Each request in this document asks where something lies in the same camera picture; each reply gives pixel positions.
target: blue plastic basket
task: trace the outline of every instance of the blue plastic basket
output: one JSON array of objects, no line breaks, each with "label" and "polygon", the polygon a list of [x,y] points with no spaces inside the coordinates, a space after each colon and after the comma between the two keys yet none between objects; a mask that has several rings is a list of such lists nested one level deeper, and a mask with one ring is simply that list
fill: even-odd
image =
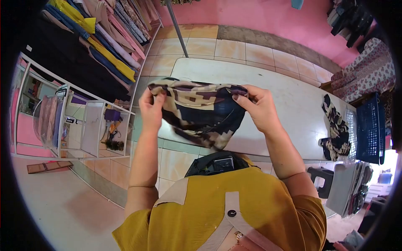
[{"label": "blue plastic basket", "polygon": [[378,94],[358,107],[356,114],[356,159],[382,165],[385,155],[385,110]]}]

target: woman's left hand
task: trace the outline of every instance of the woman's left hand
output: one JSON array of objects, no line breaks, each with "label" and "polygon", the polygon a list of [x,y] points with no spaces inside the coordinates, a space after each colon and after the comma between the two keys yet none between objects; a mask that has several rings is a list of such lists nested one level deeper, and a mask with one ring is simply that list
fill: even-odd
[{"label": "woman's left hand", "polygon": [[151,91],[148,88],[145,89],[139,99],[143,133],[158,133],[162,125],[162,106],[165,102],[165,98],[166,94],[158,94],[154,100]]}]

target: black stool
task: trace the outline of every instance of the black stool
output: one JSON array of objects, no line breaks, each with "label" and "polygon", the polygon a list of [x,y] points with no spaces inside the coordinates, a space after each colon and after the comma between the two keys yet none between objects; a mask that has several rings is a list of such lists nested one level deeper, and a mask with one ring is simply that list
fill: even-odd
[{"label": "black stool", "polygon": [[318,188],[318,196],[323,199],[328,199],[329,191],[332,186],[332,179],[334,178],[334,172],[323,167],[320,168],[312,168],[309,167],[307,172],[311,174],[311,181],[316,180],[316,177],[321,177],[325,179],[324,186],[322,188]]}]

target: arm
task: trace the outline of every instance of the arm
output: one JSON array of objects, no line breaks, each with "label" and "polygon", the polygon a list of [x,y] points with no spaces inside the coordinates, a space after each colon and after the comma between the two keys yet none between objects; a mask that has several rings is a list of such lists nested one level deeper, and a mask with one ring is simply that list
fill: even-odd
[{"label": "arm", "polygon": [[318,198],[313,182],[306,173],[303,159],[282,127],[271,92],[256,86],[244,85],[250,101],[244,96],[233,99],[250,114],[257,129],[265,135],[269,155],[276,175],[290,195],[309,195]]},{"label": "arm", "polygon": [[155,187],[158,176],[158,130],[162,124],[165,95],[159,94],[154,104],[153,100],[151,91],[146,88],[139,99],[143,127],[131,163],[125,218],[138,210],[152,208],[158,199]]}]

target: purple box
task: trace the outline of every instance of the purple box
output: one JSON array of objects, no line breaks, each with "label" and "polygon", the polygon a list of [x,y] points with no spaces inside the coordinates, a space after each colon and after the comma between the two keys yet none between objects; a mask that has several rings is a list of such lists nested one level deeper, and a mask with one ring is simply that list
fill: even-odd
[{"label": "purple box", "polygon": [[106,109],[105,111],[105,119],[118,121],[120,119],[120,112],[112,109]]}]

